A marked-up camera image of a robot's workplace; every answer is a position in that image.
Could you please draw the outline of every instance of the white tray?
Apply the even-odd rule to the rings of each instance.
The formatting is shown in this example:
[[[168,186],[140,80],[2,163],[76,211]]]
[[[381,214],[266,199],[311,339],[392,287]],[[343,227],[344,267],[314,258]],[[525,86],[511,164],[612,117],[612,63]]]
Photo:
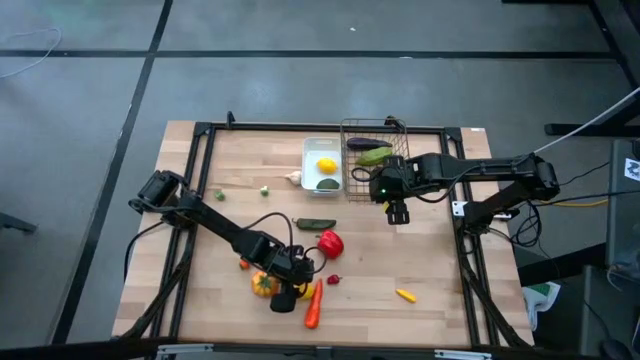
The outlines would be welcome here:
[[[313,196],[338,196],[342,191],[342,157],[340,155],[340,139],[338,138],[306,138],[302,149],[302,187]],[[332,175],[318,169],[317,162],[329,158],[336,162],[338,168]],[[318,190],[316,186],[321,180],[333,179],[340,184],[338,189]]]

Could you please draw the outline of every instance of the wire basket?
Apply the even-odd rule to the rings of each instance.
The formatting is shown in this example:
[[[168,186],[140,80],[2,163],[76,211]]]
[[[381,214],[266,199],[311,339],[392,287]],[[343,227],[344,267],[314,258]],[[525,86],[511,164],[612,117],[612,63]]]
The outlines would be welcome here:
[[[356,181],[351,170],[363,167],[373,170],[376,166],[361,166],[356,160],[364,151],[350,150],[347,141],[354,137],[382,140],[392,145],[394,155],[409,158],[409,140],[404,121],[388,116],[386,119],[344,119],[340,123],[340,147],[342,151],[342,183],[349,201],[371,202],[369,183]]]

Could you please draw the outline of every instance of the gray floor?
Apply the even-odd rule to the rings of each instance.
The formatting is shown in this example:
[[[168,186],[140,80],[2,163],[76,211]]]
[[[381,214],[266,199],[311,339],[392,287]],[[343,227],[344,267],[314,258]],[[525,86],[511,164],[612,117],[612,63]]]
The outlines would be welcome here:
[[[109,6],[0,0],[0,36],[60,27],[62,49],[146,49],[161,7],[159,0]],[[12,39],[0,48],[46,48],[48,41],[51,36]],[[175,0],[161,49],[607,47],[590,12],[579,6]],[[0,58],[0,74],[32,60]],[[0,211],[40,225],[33,236],[0,233],[0,320],[10,325],[0,330],[0,347],[48,341],[141,66],[142,59],[55,58],[0,80],[0,168],[11,174],[0,177]],[[394,114],[414,125],[485,127],[493,154],[512,156],[551,140],[544,123],[585,122],[629,91],[612,61],[157,59],[69,340],[110,335],[124,248],[139,223],[127,200],[152,171],[169,120],[222,120],[227,110],[239,121],[273,122]],[[604,162],[609,143],[572,138],[543,155],[564,180]],[[605,190],[606,179],[606,170],[597,172],[563,194]],[[603,207],[547,207],[542,217],[543,245],[553,256],[603,241]],[[519,263],[531,261],[526,255],[519,254]]]

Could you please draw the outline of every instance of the small squash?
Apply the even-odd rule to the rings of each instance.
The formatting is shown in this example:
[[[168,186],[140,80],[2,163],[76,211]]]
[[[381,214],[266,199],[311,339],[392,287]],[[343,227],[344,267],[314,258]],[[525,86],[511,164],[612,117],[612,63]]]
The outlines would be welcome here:
[[[278,292],[278,279],[268,276],[264,271],[258,271],[251,278],[251,290],[258,296],[273,296]]]

